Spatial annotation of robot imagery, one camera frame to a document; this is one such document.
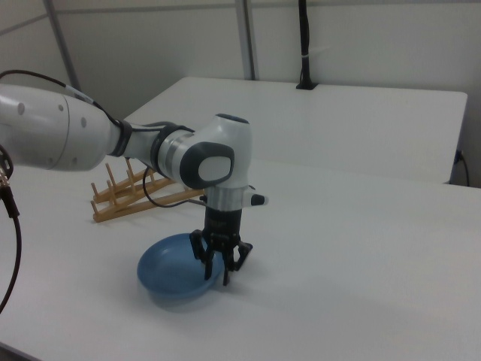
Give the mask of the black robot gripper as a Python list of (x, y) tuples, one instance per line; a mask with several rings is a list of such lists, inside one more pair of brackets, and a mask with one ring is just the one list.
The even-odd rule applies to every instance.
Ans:
[[(194, 257), (204, 264), (205, 280), (209, 280), (212, 276), (213, 243), (224, 242), (228, 245), (222, 250), (223, 286), (227, 286), (230, 281), (229, 273), (239, 271), (253, 249), (251, 244), (241, 241), (241, 216), (242, 210), (219, 211), (206, 207), (203, 231), (196, 229), (189, 235)], [(238, 251), (237, 260), (234, 259), (234, 249)]]

